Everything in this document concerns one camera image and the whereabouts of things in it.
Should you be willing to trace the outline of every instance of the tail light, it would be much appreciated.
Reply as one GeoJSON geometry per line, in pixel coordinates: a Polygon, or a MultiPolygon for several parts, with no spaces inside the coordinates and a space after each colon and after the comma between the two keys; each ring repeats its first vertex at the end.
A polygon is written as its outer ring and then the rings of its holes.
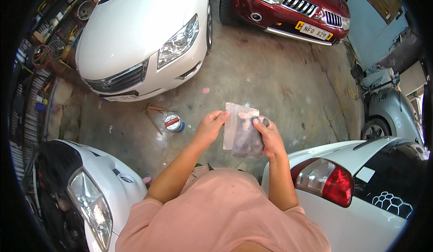
{"type": "Polygon", "coordinates": [[[350,205],[354,182],[352,175],[342,166],[324,158],[312,158],[294,166],[290,173],[296,189],[345,208],[350,205]]]}

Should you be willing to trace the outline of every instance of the pink t-shirt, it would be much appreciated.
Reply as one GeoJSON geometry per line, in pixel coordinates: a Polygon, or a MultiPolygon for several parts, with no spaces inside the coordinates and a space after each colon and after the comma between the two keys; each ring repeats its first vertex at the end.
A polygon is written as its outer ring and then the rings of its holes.
{"type": "Polygon", "coordinates": [[[134,204],[116,251],[231,251],[245,241],[277,251],[331,251],[302,207],[279,210],[250,174],[195,168],[181,194],[164,205],[134,204]]]}

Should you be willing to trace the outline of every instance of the white sticker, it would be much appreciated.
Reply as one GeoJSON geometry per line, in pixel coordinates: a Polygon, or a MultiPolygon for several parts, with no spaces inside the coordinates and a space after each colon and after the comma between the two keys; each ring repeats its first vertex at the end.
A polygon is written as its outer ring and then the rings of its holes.
{"type": "Polygon", "coordinates": [[[361,181],[368,183],[375,172],[376,171],[372,170],[371,168],[362,167],[355,177],[360,179],[361,181]]]}

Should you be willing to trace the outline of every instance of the front bumper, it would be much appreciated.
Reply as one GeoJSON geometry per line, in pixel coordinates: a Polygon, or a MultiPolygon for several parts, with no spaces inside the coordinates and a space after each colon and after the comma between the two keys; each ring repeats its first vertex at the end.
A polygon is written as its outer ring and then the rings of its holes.
{"type": "Polygon", "coordinates": [[[146,77],[143,82],[116,93],[103,93],[93,90],[100,98],[136,93],[138,99],[123,100],[140,101],[176,88],[197,74],[207,52],[206,24],[199,27],[197,39],[192,47],[183,55],[158,70],[158,54],[156,51],[149,58],[146,77]]]}
{"type": "Polygon", "coordinates": [[[309,18],[281,5],[271,5],[261,0],[238,0],[238,3],[239,5],[234,9],[234,11],[242,19],[263,28],[265,32],[279,36],[330,46],[340,43],[349,33],[349,30],[331,27],[325,22],[322,22],[320,19],[315,19],[315,16],[318,15],[320,8],[317,9],[316,13],[311,18],[309,18]],[[252,20],[250,17],[252,13],[260,14],[262,19],[258,22],[252,20]],[[295,26],[299,21],[321,28],[322,30],[326,30],[332,33],[333,36],[329,41],[326,41],[300,33],[299,30],[295,29],[295,26]]]}

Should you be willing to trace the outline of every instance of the concrete floor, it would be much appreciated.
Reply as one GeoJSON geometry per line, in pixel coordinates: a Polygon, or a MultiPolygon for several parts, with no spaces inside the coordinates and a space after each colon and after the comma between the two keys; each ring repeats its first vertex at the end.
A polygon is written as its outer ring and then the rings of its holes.
{"type": "MultiPolygon", "coordinates": [[[[203,114],[224,110],[226,102],[260,110],[278,127],[287,152],[294,152],[313,136],[322,122],[343,103],[350,104],[304,148],[359,138],[363,123],[361,101],[351,103],[348,71],[353,59],[343,43],[328,47],[286,39],[248,26],[227,27],[219,22],[219,0],[212,0],[214,44],[201,70],[180,87],[145,101],[102,101],[84,96],[78,141],[116,156],[141,176],[154,178],[187,146],[203,114]],[[151,111],[161,136],[142,113],[146,104],[177,110],[185,130],[164,130],[167,114],[151,111]]],[[[241,162],[258,177],[267,162],[232,158],[223,150],[223,128],[199,163],[235,168],[241,162]]]]}

